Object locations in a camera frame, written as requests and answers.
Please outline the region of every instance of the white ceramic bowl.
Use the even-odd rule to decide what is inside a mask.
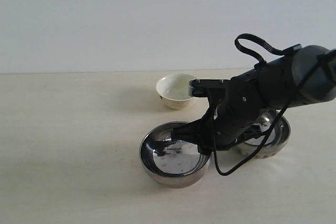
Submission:
[[[190,74],[173,73],[157,82],[156,91],[168,107],[187,108],[196,102],[196,97],[189,95],[189,82],[195,79],[197,78]]]

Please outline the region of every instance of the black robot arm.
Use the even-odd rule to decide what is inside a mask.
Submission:
[[[267,63],[261,55],[243,47],[239,39],[251,40],[281,57]],[[174,128],[172,139],[197,144],[200,152],[216,155],[216,151],[264,135],[258,148],[261,149],[270,132],[262,133],[253,124],[265,111],[281,110],[278,115],[281,117],[287,108],[336,97],[335,50],[315,45],[302,48],[300,44],[278,50],[251,34],[238,36],[235,45],[259,63],[230,80],[191,81],[190,95],[207,98],[209,108],[201,119]]]

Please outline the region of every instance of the metal bowl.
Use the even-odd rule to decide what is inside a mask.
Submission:
[[[261,132],[268,130],[277,114],[278,113],[274,110],[267,111],[256,121],[254,126],[259,127]],[[290,125],[286,118],[282,116],[272,130],[266,144],[254,158],[262,159],[276,155],[288,143],[289,136]],[[264,136],[261,136],[259,138],[252,138],[248,141],[236,145],[232,149],[244,156],[248,156],[258,147],[263,139]]]
[[[146,173],[156,182],[183,188],[199,181],[210,164],[211,155],[200,154],[197,145],[172,140],[170,131],[187,122],[169,122],[154,128],[140,145],[140,160]]]

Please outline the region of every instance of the beige table surface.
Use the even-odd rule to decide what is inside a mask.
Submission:
[[[336,101],[288,110],[291,138],[276,156],[228,177],[212,162],[198,183],[168,189],[142,169],[140,142],[198,119],[207,101],[166,108],[155,84],[167,73],[0,76],[0,223],[336,223]],[[223,170],[240,159],[219,154]]]

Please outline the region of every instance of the black cable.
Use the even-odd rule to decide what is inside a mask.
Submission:
[[[250,40],[260,46],[262,46],[263,48],[265,48],[267,51],[269,51],[271,54],[274,54],[274,55],[278,55],[278,56],[283,56],[285,55],[285,52],[283,50],[279,50],[279,49],[276,49],[274,47],[272,47],[269,43],[267,43],[265,40],[259,38],[258,36],[255,36],[253,34],[240,34],[236,39],[235,39],[235,46],[236,48],[247,54],[247,55],[250,55],[252,57],[254,57],[255,59],[257,59],[261,64],[265,64],[266,61],[264,60],[264,58],[257,52],[249,49],[249,48],[246,48],[244,46],[242,46],[240,43],[239,43],[239,39],[246,39],[246,40]]]
[[[278,121],[280,120],[280,118],[282,117],[282,115],[285,113],[285,111],[288,109],[288,107],[290,106],[291,102],[293,101],[293,99],[295,98],[295,96],[297,95],[297,93],[301,90],[301,88],[304,86],[304,84],[306,84],[306,82],[309,80],[309,78],[315,73],[315,71],[320,67],[321,63],[318,62],[316,63],[312,68],[310,68],[310,70],[305,74],[305,76],[302,78],[302,80],[299,82],[299,84],[297,85],[295,91],[293,92],[293,94],[290,96],[290,98],[288,99],[288,101],[285,103],[285,105],[282,107],[281,111],[278,113],[278,115],[275,117],[274,121],[271,123],[269,129],[267,130],[267,134],[265,135],[264,139],[262,140],[262,142],[258,145],[258,147],[250,154],[248,155],[246,158],[244,158],[242,161],[240,161],[237,165],[235,165],[233,168],[231,168],[230,170],[228,170],[227,172],[222,172],[221,169],[219,168],[218,165],[218,160],[217,160],[217,151],[216,151],[216,140],[215,140],[215,134],[214,134],[214,118],[211,117],[211,132],[212,132],[212,138],[213,138],[213,149],[214,149],[214,160],[215,160],[215,166],[216,169],[218,171],[218,173],[222,176],[227,176],[230,175],[231,173],[233,173],[235,170],[237,170],[238,168],[240,168],[242,165],[244,165],[245,163],[247,163],[248,161],[250,161],[253,157],[255,157],[258,152],[260,152],[260,150],[263,148],[263,146],[265,145],[265,143],[267,142],[269,136],[271,135],[272,130],[275,128],[276,124],[278,123]]]

